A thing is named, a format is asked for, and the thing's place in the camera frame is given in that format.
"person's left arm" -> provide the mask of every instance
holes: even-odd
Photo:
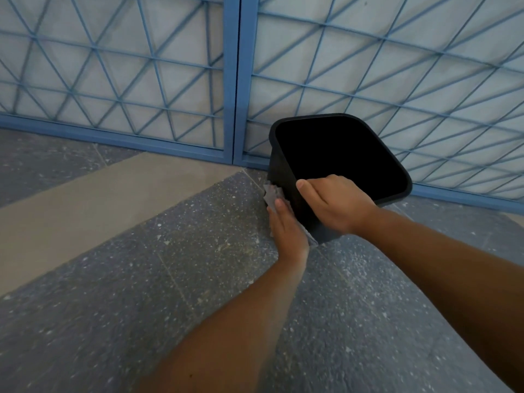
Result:
[[[278,260],[207,318],[145,378],[139,392],[250,392],[271,359],[302,279],[308,240],[282,200],[269,208]]]

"black plastic bin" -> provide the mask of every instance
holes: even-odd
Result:
[[[405,168],[366,123],[349,114],[280,119],[272,125],[269,141],[268,180],[282,187],[298,221],[319,244],[340,234],[318,220],[295,186],[298,179],[342,175],[380,206],[411,192]]]

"gate panel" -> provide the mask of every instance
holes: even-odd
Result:
[[[414,193],[524,212],[523,0],[242,0],[235,163],[271,124],[347,112]]]
[[[0,0],[0,126],[232,162],[239,0]]]

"gray cloth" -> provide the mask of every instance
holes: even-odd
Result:
[[[293,209],[291,208],[291,204],[289,203],[289,201],[285,199],[284,192],[282,191],[281,187],[272,185],[271,182],[267,181],[264,185],[264,190],[266,191],[266,194],[264,195],[264,201],[273,212],[277,212],[275,210],[275,200],[277,198],[281,198],[282,200],[284,200],[284,203],[288,206],[289,210],[294,215]],[[316,247],[318,245],[317,240],[313,238],[313,236],[305,229],[305,227],[300,222],[297,221],[297,223],[307,236],[309,245],[311,247]]]

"person's right hand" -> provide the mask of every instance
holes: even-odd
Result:
[[[297,189],[325,226],[342,234],[359,234],[378,207],[353,181],[338,175],[299,179]]]

